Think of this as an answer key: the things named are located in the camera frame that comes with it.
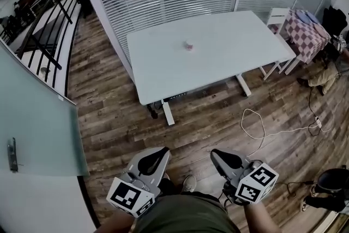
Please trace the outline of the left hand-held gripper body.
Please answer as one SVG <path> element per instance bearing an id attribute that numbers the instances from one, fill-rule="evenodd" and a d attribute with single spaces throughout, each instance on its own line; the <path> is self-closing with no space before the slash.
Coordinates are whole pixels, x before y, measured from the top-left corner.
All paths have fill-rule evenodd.
<path id="1" fill-rule="evenodd" d="M 128 167 L 120 177 L 114 178 L 107 195 L 107 201 L 135 218 L 143 215 L 155 203 L 155 198 L 160 194 L 151 192 L 141 178 L 128 172 Z"/>

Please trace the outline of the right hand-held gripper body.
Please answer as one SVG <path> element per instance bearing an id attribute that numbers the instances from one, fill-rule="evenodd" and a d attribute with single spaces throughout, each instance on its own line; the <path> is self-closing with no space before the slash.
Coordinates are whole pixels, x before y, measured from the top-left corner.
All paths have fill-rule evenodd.
<path id="1" fill-rule="evenodd" d="M 245 157 L 239 168 L 227 173 L 222 192 L 237 205 L 256 204 L 270 193 L 278 178 L 266 163 Z"/>

